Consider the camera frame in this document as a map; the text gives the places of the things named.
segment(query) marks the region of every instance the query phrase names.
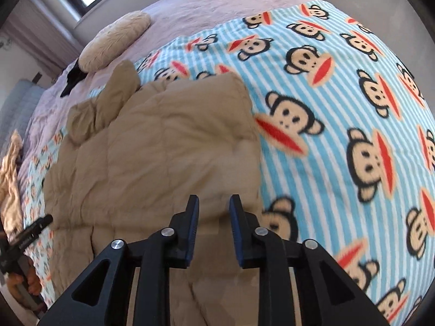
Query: monkey cartoon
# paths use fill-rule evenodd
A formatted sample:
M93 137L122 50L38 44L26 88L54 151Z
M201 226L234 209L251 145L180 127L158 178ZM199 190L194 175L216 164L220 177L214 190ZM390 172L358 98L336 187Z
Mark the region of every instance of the monkey cartoon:
M242 18L242 21L249 29L257 28L262 24L270 26L272 24L272 14L270 12L263 12L255 16Z
M218 42L217 34L210 34L208 37L204 38L201 42L197 43L196 48L200 51L208 50L210 44Z
M413 207L406 215L406 246L411 256L417 260L426 250L427 236L435 236L435 203L427 189L420 190L421 209Z
M375 143L370 142L359 128L347 130L347 166L354 184L358 188L358 200L370 202L382 183L387 197L391 197L395 186L395 171L392 151L383 135L375 130Z
M235 40L228 46L228 52L239 51L237 57L240 61L246 61L251 56L266 52L270 49L272 38L258 38L253 35L244 39Z
M307 17L317 17L320 19L329 19L329 13L317 5L307 7L306 4L299 5L299 9L303 15Z
M186 51L191 52L194 47L196 47L199 51L207 51L210 44L218 42L217 34L210 34L204 39L201 37L192 40L191 42L186 44Z
M278 197L263 211L261 226L277 233L282 239L297 241L299 230L294 216L294 200L287 196Z
M428 222L425 214L416 207L406 215L406 246L411 256L417 260L423 257L426 250L426 237L428 236Z
M319 55L316 47L303 45L287 51L284 71L291 75L308 73L307 81L311 87L325 84L334 73L335 61L330 54Z
M160 55L160 53L161 53L160 50L158 50L155 53L150 52L146 56L146 58L142 61L142 63L139 65L139 67L138 67L138 73L140 73L142 70L144 70L146 68L150 68L151 66L153 66L153 64L157 60L158 56Z
M362 30L364 33L373 34L373 32L370 29L368 29L366 26L358 22L356 19L353 19L352 17L348 17L346 19L346 22L358 26L358 28L360 28L360 30Z
M301 36L316 39L321 42L326 40L325 35L323 33L328 33L328 34L331 33L326 28L316 23L308 22L308 21L298 21L298 23L289 24L287 28L291 29L292 31L296 32Z
M389 323L396 318L408 300L408 293L405 295L403 294L405 286L406 279L402 278L397 285L391 288L376 304L378 310Z
M224 65L224 64L217 64L215 66L215 73L210 73L209 71L202 71L197 74L196 79L203 79L210 76L216 76L216 75L223 75L224 73L232 72L237 74L234 69L232 69L230 66Z
M367 247L368 242L366 238L357 239L335 256L335 260L340 267L346 271L364 293L367 292L370 282L379 273L378 261L368 260L361 262Z
M402 118L399 103L391 91L386 80L376 73L374 80L366 71L357 70L359 76L359 87L368 100L368 102L376 109L376 112L381 118L388 118L389 109L398 120Z
M340 36L345 39L351 47L368 55L372 61L376 62L379 60L376 53L379 53L380 55L383 55L383 53L368 37L363 36L356 31L351 31L351 33L353 36L346 33L342 33Z
M410 93L410 95L414 98L414 100L417 101L422 108L425 108L425 103L424 103L425 98L423 97L420 89L418 88L417 84L414 81L414 78L409 73L408 69L406 69L399 63L397 63L396 66L400 72L397 75L400 82L403 84L405 89Z
M171 61L170 66L161 68L154 75L154 80L165 79L167 82L172 82L180 78L189 78L190 72L186 65L179 61Z
M431 130L427 129L426 133L420 125L417 125L418 137L420 139L420 148L425 159L425 167L432 172L435 171L435 138Z
M272 91L266 95L266 105L270 115L254 116L259 132L281 151L294 156L307 155L308 147L301 134L320 135L325 125L295 98Z
M216 74L210 73L209 71L201 71L197 74L196 79L204 79L210 76L216 76Z

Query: lavender bedspread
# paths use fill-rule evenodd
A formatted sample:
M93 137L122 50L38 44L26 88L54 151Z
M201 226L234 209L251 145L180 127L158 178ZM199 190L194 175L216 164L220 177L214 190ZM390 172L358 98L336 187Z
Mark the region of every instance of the lavender bedspread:
M107 68L89 74L73 89L69 97L61 99L59 95L66 85L67 74L73 66L71 64L56 84L45 91L30 121L27 139L29 150L25 153L19 172L22 208L29 163L33 156L39 154L41 148L66 124L70 107L86 99L92 89L105 84L119 62L125 59L135 62L178 36L190 36L234 18L307 1L309 0L161 0L145 8L144 11L152 18L151 27Z

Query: beige cloth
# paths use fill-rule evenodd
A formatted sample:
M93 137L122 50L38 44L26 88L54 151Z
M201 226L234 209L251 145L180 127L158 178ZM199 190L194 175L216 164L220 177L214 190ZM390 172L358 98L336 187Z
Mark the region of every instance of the beige cloth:
M171 270L173 324L254 325L257 271L238 267L228 217L235 193L245 210L262 210L247 89L231 73L137 91L139 84L133 64L122 62L99 97L70 111L69 133L44 183L56 293L112 239L148 237L197 194L194 260L187 271Z
M17 158L23 142L15 130L0 169L0 217L8 238L23 230L20 193L17 181Z

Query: round cushion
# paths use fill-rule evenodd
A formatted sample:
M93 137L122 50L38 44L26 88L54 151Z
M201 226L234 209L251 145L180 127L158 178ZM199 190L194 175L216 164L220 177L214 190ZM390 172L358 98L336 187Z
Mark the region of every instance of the round cushion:
M79 67L85 73L107 67L132 45L150 26L151 17L142 11L127 13L102 29L83 49Z

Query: blue striped blanket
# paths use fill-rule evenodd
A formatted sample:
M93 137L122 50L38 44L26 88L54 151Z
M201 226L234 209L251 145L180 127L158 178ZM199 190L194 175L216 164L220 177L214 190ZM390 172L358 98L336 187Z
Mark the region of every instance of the blue striped blanket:
M391 324L404 322L435 272L435 122L375 34L315 0L181 36L135 65L142 83L238 73L270 227L319 241Z

